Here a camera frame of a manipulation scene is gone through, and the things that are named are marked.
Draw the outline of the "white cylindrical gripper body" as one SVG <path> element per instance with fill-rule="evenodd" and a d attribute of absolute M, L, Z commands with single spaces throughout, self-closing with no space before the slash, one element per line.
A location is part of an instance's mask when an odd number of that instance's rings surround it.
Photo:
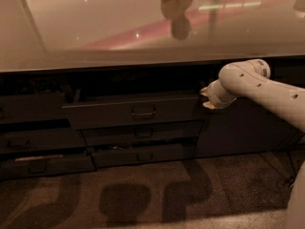
<path fill-rule="evenodd" d="M 220 83 L 219 80 L 212 82 L 208 86 L 208 101 L 213 103 L 216 109 L 224 109 L 229 107 L 236 101 L 236 96 L 230 94 Z"/>

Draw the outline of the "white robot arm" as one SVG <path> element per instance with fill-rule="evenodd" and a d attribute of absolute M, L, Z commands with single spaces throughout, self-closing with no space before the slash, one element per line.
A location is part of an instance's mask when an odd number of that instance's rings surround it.
<path fill-rule="evenodd" d="M 270 76 L 270 66 L 262 59 L 227 64 L 217 80 L 200 90 L 208 98 L 203 106 L 224 109 L 238 97 L 247 97 L 305 133 L 305 90 Z M 284 229 L 305 229 L 305 161 L 295 178 Z"/>

